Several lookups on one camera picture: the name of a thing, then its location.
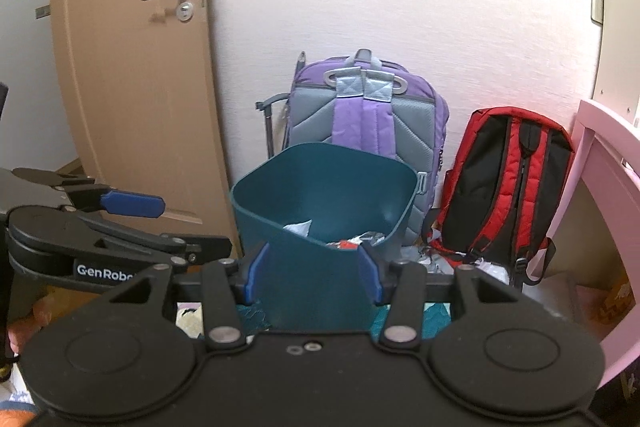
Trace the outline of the teal plastic trash bin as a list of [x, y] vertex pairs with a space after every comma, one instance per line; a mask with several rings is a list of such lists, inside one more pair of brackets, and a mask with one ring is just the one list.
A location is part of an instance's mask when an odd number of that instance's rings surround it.
[[[378, 233], [373, 248], [387, 261], [397, 258], [418, 183], [403, 162], [326, 143], [291, 146], [244, 176], [230, 199], [244, 255], [269, 244], [259, 300], [335, 296], [352, 308], [375, 307], [360, 280], [357, 249], [338, 244]], [[289, 332], [356, 329], [346, 327]]]

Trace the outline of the teal and cream quilt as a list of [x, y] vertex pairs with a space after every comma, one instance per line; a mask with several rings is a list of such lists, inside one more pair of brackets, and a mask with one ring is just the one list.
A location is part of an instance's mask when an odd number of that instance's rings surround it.
[[[425, 247], [418, 258], [430, 274], [454, 273], [454, 262], [437, 254], [433, 248]], [[495, 277], [502, 283], [509, 282], [506, 268], [495, 263], [480, 259], [474, 265]], [[249, 306], [237, 306], [242, 325], [249, 336], [263, 331], [294, 331], [310, 327], [311, 329], [327, 329], [329, 326], [349, 326], [351, 328], [365, 327], [371, 336], [378, 339], [387, 317], [389, 305], [371, 307], [366, 302], [356, 303], [352, 308], [349, 303], [340, 303], [340, 299], [331, 297], [329, 300], [314, 303], [314, 299], [294, 298], [291, 302], [277, 296], [270, 300], [252, 303]], [[433, 338], [451, 323], [450, 305], [448, 303], [425, 303], [423, 306], [422, 333], [423, 339]], [[203, 311], [201, 303], [179, 303], [176, 325], [191, 338], [201, 338], [204, 335]]]

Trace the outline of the red black backpack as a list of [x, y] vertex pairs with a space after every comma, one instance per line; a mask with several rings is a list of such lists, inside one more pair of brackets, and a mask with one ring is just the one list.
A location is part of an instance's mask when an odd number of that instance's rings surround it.
[[574, 158], [554, 120], [515, 106], [477, 109], [446, 172], [428, 245], [454, 267], [484, 260], [516, 287], [539, 284], [555, 254], [548, 232]]

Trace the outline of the purple grey backpack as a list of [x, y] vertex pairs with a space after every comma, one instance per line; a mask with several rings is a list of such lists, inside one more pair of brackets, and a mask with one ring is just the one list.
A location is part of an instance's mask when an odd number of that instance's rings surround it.
[[283, 147], [347, 146], [404, 162], [418, 173], [402, 243], [418, 240], [436, 194], [449, 108], [424, 78], [368, 49], [309, 63], [297, 57]]

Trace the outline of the wooden door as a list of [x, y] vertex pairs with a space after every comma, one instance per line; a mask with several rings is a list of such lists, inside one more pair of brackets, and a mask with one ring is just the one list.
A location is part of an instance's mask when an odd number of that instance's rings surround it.
[[207, 0], [50, 0], [58, 84], [82, 167], [160, 196], [160, 233], [235, 236]]

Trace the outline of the pink desk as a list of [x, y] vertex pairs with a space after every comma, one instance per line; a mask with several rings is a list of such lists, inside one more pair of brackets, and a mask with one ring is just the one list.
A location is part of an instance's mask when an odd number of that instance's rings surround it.
[[524, 291], [599, 339], [608, 384], [639, 358], [639, 130], [584, 100], [572, 140], [576, 158], [549, 230], [556, 254]]

